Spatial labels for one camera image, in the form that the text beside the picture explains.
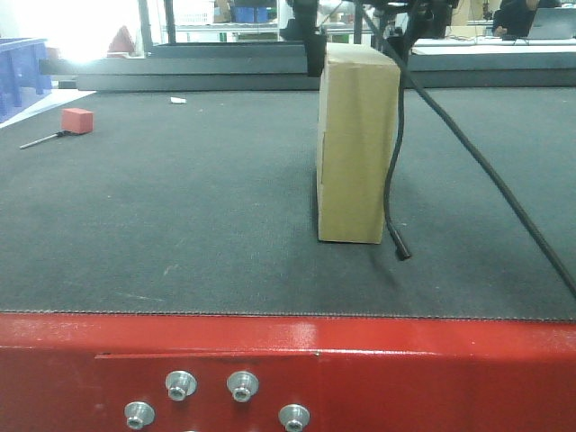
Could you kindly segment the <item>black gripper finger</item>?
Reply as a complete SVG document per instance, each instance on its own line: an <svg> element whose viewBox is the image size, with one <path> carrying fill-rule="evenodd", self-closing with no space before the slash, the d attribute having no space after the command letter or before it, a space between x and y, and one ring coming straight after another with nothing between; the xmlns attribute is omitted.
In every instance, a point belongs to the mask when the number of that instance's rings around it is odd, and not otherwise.
<svg viewBox="0 0 576 432"><path fill-rule="evenodd" d="M307 56L308 76L319 77L324 68L326 35L317 32L306 35L304 47Z"/></svg>
<svg viewBox="0 0 576 432"><path fill-rule="evenodd" d="M410 55L410 41L405 35L390 36L386 40L388 56L400 67L406 68Z"/></svg>

